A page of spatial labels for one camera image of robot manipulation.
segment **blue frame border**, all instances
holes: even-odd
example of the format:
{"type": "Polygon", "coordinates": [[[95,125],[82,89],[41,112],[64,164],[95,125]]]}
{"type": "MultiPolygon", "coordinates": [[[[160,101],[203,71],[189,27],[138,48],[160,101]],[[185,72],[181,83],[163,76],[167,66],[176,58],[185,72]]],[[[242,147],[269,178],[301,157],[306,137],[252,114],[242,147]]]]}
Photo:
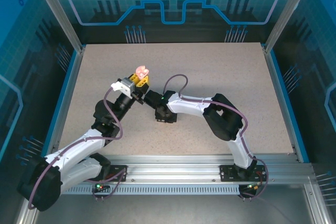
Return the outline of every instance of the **blue frame border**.
{"type": "Polygon", "coordinates": [[[64,82],[63,82],[61,93],[59,94],[59,97],[58,97],[58,101],[57,101],[57,104],[56,104],[54,115],[53,115],[51,123],[50,123],[48,134],[47,134],[47,137],[46,137],[46,140],[45,140],[42,152],[41,152],[41,156],[42,157],[45,156],[45,155],[47,155],[48,148],[49,148],[50,141],[51,141],[51,136],[52,136],[52,134],[54,132],[54,129],[55,129],[55,124],[56,124],[56,121],[57,121],[59,110],[60,110],[61,105],[62,105],[63,100],[64,100],[65,90],[67,88],[67,85],[68,85],[68,82],[69,82],[69,78],[70,78],[70,74],[71,74],[72,69],[74,67],[74,63],[75,63],[76,57],[77,57],[77,52],[74,50],[74,52],[72,54],[72,57],[71,57],[71,61],[70,61],[69,67],[68,67],[67,74],[65,75],[65,79],[64,79],[64,82]]]}
{"type": "Polygon", "coordinates": [[[286,90],[285,83],[284,83],[283,79],[281,78],[282,75],[281,75],[280,68],[279,68],[279,65],[278,65],[278,61],[276,59],[276,56],[274,54],[273,49],[271,50],[270,55],[271,55],[271,59],[273,61],[274,67],[275,67],[275,71],[276,71],[278,79],[279,79],[279,83],[280,83],[280,86],[281,86],[281,91],[284,94],[283,97],[285,98],[285,103],[286,103],[286,106],[287,106],[287,109],[288,109],[288,112],[289,112],[289,116],[290,116],[290,119],[291,119],[291,122],[292,122],[292,125],[293,125],[293,128],[294,128],[294,133],[296,135],[297,142],[298,142],[298,145],[299,145],[299,150],[297,150],[297,151],[300,151],[303,162],[304,163],[309,163],[308,154],[307,154],[306,148],[305,148],[303,140],[302,140],[302,136],[301,136],[301,133],[300,133],[300,130],[299,130],[299,125],[296,121],[294,111],[293,111],[293,108],[292,108],[292,105],[290,103],[289,96],[288,96],[288,93],[287,93],[287,90],[286,90]]]}

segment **metal post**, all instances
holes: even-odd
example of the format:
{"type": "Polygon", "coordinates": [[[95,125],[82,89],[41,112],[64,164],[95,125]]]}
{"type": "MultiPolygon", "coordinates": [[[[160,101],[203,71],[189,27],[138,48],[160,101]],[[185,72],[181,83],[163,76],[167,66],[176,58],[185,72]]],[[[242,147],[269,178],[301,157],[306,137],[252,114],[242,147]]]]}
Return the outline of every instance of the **metal post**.
{"type": "Polygon", "coordinates": [[[293,14],[294,10],[296,9],[297,5],[299,4],[300,0],[288,0],[287,4],[285,5],[277,23],[275,24],[273,30],[271,31],[266,43],[265,43],[265,50],[269,53],[273,46],[275,45],[276,41],[278,40],[280,34],[282,33],[283,29],[285,28],[289,18],[293,14]]]}
{"type": "Polygon", "coordinates": [[[68,37],[71,45],[77,52],[81,52],[82,44],[73,29],[66,13],[64,12],[59,0],[46,0],[47,4],[49,5],[51,11],[53,12],[54,16],[56,17],[57,21],[61,25],[64,33],[68,37]]]}

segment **beige table surface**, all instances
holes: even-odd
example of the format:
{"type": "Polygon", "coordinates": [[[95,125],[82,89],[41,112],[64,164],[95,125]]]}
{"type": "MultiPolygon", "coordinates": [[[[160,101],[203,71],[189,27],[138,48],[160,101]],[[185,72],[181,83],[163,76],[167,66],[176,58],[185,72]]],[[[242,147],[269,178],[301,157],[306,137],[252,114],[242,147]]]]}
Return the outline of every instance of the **beige table surface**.
{"type": "MultiPolygon", "coordinates": [[[[177,73],[189,77],[184,95],[225,95],[249,120],[246,140],[254,153],[292,152],[269,71],[259,43],[87,45],[59,147],[81,137],[94,122],[96,103],[110,84],[128,77],[137,66],[150,70],[150,89],[162,92],[177,73]]],[[[168,89],[184,84],[178,77],[168,89]]],[[[114,102],[120,93],[112,92],[114,102]]],[[[229,154],[204,118],[179,114],[177,123],[155,121],[154,110],[135,103],[121,121],[124,137],[101,154],[201,155],[229,154]]]]}

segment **purple cable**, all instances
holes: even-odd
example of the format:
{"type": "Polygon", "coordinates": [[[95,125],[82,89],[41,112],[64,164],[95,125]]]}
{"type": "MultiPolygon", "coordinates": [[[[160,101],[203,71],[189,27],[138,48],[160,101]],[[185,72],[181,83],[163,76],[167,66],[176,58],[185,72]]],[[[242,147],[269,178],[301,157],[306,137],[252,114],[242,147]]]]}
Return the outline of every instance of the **purple cable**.
{"type": "Polygon", "coordinates": [[[175,74],[175,75],[171,76],[171,77],[167,80],[167,82],[166,82],[166,84],[164,85],[164,88],[163,88],[163,94],[165,93],[166,88],[167,88],[167,85],[168,85],[168,83],[170,82],[170,80],[172,80],[173,78],[178,77],[178,76],[182,76],[182,77],[184,77],[185,80],[186,80],[186,81],[185,81],[185,84],[184,84],[183,87],[179,90],[179,93],[178,93],[178,94],[179,94],[178,96],[179,96],[182,100],[187,101],[187,102],[212,103],[212,104],[215,104],[215,105],[218,105],[218,106],[222,106],[222,107],[225,107],[225,108],[227,108],[227,109],[229,109],[229,110],[231,110],[231,111],[237,113],[238,115],[241,116],[241,118],[244,119],[245,125],[244,125],[244,128],[241,130],[241,132],[240,132],[240,134],[239,134],[239,135],[240,135],[240,139],[242,140],[243,147],[244,147],[244,149],[245,149],[247,155],[248,155],[250,158],[252,158],[253,160],[256,160],[256,161],[260,161],[260,162],[264,165],[264,167],[265,167],[265,172],[266,172],[266,181],[265,181],[265,185],[264,185],[264,187],[262,188],[262,190],[260,191],[260,193],[258,193],[258,195],[256,195],[256,196],[253,197],[253,198],[258,198],[258,197],[265,191],[265,189],[266,189],[266,187],[267,187],[267,185],[268,185],[268,168],[267,168],[266,163],[265,163],[263,160],[253,157],[253,156],[251,155],[251,153],[249,152],[247,146],[246,146],[245,139],[244,139],[244,137],[243,137],[243,133],[246,131],[247,126],[248,126],[247,118],[246,118],[246,117],[245,117],[239,110],[237,110],[237,109],[235,109],[234,107],[231,107],[231,106],[229,106],[229,105],[223,104],[223,103],[221,103],[221,102],[215,102],[215,101],[210,101],[210,100],[197,100],[197,99],[188,99],[188,98],[184,98],[184,97],[182,96],[181,93],[182,93],[182,91],[185,89],[185,87],[186,87],[187,84],[188,84],[188,77],[187,77],[185,74],[182,74],[182,73],[175,74]]]}
{"type": "Polygon", "coordinates": [[[35,193],[36,193],[36,190],[37,190],[37,187],[39,186],[39,184],[41,183],[42,179],[44,178],[44,176],[46,175],[46,173],[49,171],[49,169],[53,166],[53,164],[60,160],[60,157],[62,157],[64,155],[65,152],[67,152],[69,149],[71,149],[72,147],[74,147],[75,145],[79,144],[79,143],[82,143],[82,142],[86,142],[87,140],[101,140],[101,139],[104,139],[104,140],[119,140],[122,138],[123,136],[123,130],[122,130],[122,126],[121,126],[121,123],[120,121],[118,120],[118,118],[116,117],[116,115],[112,112],[112,110],[110,109],[110,107],[107,105],[107,96],[109,95],[109,93],[112,91],[113,89],[110,88],[105,96],[104,96],[104,105],[106,107],[106,109],[108,110],[108,112],[111,114],[111,116],[113,117],[113,119],[115,120],[115,122],[117,123],[119,129],[120,129],[120,134],[118,137],[98,137],[98,136],[91,136],[91,137],[86,137],[86,138],[83,138],[83,139],[80,139],[72,144],[70,144],[68,147],[66,147],[62,152],[60,152],[58,154],[58,156],[56,156],[54,158],[54,160],[52,160],[50,162],[50,164],[44,169],[44,171],[41,173],[41,175],[39,176],[39,178],[37,179],[32,191],[31,191],[31,195],[29,197],[29,202],[28,202],[28,209],[32,210],[32,209],[35,209],[36,207],[33,207],[32,206],[32,203],[33,203],[33,199],[34,199],[34,196],[35,196],[35,193]]]}
{"type": "Polygon", "coordinates": [[[120,176],[120,178],[119,178],[119,180],[118,180],[118,183],[115,185],[115,188],[112,190],[112,192],[111,192],[109,195],[106,195],[106,196],[104,196],[104,197],[103,197],[103,196],[101,196],[101,197],[97,197],[97,196],[95,195],[95,192],[92,191],[92,196],[94,196],[94,198],[96,198],[96,200],[98,200],[98,199],[104,200],[104,199],[110,198],[110,197],[116,192],[117,187],[119,186],[119,184],[120,184],[120,182],[121,182],[121,180],[122,180],[122,178],[123,178],[123,176],[124,176],[124,174],[125,174],[125,169],[121,170],[120,172],[118,172],[117,174],[115,174],[113,177],[111,177],[111,178],[109,178],[109,179],[100,181],[100,183],[106,183],[106,182],[111,181],[111,180],[113,180],[113,179],[115,179],[115,178],[118,178],[118,176],[119,176],[120,174],[122,174],[122,175],[120,176]]]}
{"type": "MultiPolygon", "coordinates": [[[[250,196],[251,198],[255,198],[253,194],[249,194],[249,193],[243,193],[247,196],[250,196]]],[[[263,198],[259,198],[261,201],[263,201],[266,204],[271,205],[272,207],[274,207],[286,220],[288,220],[290,223],[295,224],[291,219],[289,219],[276,205],[274,205],[272,202],[265,200],[263,198]]]]}

